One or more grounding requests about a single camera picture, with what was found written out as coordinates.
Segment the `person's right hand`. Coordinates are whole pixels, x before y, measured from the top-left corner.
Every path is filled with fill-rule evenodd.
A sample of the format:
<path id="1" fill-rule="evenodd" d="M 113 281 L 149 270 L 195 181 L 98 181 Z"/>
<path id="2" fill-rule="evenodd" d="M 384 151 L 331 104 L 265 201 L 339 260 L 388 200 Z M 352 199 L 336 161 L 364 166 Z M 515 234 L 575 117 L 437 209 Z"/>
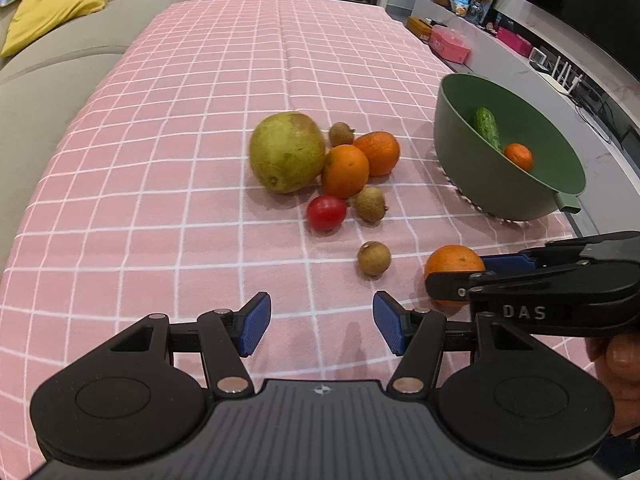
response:
<path id="1" fill-rule="evenodd" d="M 586 349 L 597 378 L 615 404 L 613 434 L 634 429 L 640 420 L 640 339 L 638 334 L 588 338 Z"/>

